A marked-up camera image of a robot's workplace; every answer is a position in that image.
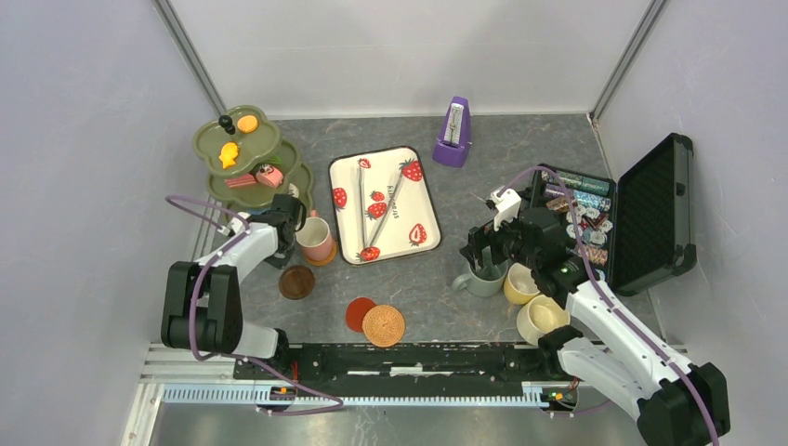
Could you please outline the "pink ceramic mug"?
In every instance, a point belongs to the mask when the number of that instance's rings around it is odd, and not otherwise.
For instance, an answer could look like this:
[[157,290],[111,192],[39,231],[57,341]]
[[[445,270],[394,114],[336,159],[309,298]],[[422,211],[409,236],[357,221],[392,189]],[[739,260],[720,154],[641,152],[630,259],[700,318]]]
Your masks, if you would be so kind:
[[295,238],[300,248],[335,242],[328,222],[320,217],[315,210],[311,211],[301,229],[295,233]]

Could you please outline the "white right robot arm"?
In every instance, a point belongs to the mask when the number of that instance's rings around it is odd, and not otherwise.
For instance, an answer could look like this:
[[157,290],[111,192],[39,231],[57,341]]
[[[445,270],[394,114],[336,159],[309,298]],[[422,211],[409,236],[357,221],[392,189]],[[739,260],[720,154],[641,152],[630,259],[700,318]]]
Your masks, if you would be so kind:
[[540,337],[536,364],[549,379],[565,374],[592,386],[636,422],[649,445],[717,445],[730,430],[725,375],[696,365],[664,343],[615,297],[590,265],[580,241],[570,243],[558,214],[525,209],[468,232],[461,255],[472,267],[520,263],[540,292],[594,332],[561,326]]

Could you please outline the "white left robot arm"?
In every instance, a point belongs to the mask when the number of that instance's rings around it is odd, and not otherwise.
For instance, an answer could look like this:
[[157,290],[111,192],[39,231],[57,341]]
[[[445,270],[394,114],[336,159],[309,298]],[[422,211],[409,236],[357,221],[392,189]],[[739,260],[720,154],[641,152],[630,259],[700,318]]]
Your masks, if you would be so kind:
[[160,337],[162,343],[192,352],[199,361],[213,355],[251,357],[269,378],[285,376],[292,354],[277,329],[246,321],[241,284],[261,263],[283,269],[296,247],[296,232],[308,211],[296,197],[276,194],[260,215],[241,214],[215,203],[202,205],[230,217],[213,225],[228,239],[192,261],[178,261],[167,272]]

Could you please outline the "green white cake slice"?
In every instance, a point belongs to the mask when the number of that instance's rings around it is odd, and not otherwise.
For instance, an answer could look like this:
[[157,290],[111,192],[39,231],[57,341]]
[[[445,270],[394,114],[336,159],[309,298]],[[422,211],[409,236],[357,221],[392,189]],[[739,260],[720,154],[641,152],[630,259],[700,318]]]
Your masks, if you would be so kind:
[[273,155],[266,159],[264,164],[280,165],[282,164],[282,158],[279,155]]

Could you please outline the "cream ceramic mug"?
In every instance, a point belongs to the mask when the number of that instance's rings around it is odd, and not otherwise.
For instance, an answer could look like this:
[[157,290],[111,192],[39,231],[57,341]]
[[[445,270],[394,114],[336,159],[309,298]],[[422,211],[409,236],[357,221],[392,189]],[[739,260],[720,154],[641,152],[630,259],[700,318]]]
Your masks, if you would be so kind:
[[516,325],[520,336],[528,344],[537,346],[544,335],[570,322],[570,313],[553,298],[538,295],[519,310]]

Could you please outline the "grey ceramic mug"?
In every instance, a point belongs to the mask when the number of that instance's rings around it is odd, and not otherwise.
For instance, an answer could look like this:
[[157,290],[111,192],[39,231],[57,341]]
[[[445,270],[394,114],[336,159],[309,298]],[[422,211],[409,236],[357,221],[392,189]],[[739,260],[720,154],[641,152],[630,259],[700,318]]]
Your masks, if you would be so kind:
[[481,251],[481,260],[484,266],[480,269],[473,269],[470,264],[466,264],[463,273],[453,280],[451,288],[455,291],[466,290],[479,297],[490,297],[501,291],[508,272],[508,263],[494,264],[490,247]]

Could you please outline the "pink cake slice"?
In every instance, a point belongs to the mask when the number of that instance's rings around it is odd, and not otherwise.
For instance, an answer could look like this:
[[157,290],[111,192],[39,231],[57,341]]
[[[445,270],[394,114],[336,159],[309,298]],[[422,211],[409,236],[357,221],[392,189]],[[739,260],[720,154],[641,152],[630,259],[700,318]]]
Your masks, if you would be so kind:
[[251,174],[245,174],[239,177],[225,180],[225,184],[231,189],[248,187],[255,185],[256,183],[257,183],[256,177]]

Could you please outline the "woven round coaster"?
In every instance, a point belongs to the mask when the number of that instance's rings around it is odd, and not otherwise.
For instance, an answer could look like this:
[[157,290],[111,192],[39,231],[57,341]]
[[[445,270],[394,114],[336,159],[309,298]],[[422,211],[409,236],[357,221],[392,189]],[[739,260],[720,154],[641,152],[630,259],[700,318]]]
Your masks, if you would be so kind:
[[406,322],[399,310],[390,305],[371,308],[362,319],[362,332],[376,347],[389,348],[404,337]]

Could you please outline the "yellow ceramic mug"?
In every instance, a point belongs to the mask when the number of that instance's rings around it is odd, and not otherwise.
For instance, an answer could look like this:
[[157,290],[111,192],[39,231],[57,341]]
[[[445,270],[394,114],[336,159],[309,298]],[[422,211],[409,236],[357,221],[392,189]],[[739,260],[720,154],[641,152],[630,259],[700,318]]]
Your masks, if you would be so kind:
[[508,269],[504,280],[504,295],[509,303],[526,305],[540,294],[529,268],[515,263]]

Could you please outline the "dark brown round coaster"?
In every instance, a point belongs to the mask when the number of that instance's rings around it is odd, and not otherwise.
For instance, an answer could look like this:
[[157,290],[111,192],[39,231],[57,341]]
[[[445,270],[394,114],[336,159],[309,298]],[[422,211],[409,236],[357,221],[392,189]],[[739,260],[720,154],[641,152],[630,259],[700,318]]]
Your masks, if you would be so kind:
[[311,269],[297,265],[286,269],[280,276],[278,287],[287,299],[300,300],[311,294],[315,277]]

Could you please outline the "red round coaster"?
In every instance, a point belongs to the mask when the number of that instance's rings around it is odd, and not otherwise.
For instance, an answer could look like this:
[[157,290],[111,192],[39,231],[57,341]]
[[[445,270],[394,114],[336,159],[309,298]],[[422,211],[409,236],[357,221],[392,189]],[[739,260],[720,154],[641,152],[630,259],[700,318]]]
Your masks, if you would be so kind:
[[348,304],[345,313],[347,327],[353,332],[362,333],[363,319],[375,306],[376,303],[368,297],[357,297],[352,300]]

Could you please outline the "round orange biscuit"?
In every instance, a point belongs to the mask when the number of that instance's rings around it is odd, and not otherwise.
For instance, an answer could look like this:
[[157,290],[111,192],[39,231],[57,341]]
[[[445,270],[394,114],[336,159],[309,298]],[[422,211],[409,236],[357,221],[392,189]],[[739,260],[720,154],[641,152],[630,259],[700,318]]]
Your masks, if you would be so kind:
[[237,120],[237,128],[243,134],[251,134],[257,130],[259,120],[253,114],[247,114]]

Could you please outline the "light brown round coaster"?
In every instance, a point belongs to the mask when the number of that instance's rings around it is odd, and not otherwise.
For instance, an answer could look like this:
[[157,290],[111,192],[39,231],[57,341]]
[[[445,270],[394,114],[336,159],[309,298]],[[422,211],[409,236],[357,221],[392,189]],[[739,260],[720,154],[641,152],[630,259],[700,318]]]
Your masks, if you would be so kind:
[[322,267],[333,261],[337,254],[337,243],[324,243],[321,246],[301,248],[304,259],[312,266]]

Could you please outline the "strawberry print serving tray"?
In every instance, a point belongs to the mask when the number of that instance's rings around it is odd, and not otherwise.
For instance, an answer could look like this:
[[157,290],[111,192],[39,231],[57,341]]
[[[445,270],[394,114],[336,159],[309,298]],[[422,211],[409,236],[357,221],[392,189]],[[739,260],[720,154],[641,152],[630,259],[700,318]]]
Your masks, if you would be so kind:
[[440,246],[440,223],[414,148],[335,158],[328,177],[340,252],[350,265],[415,256]]

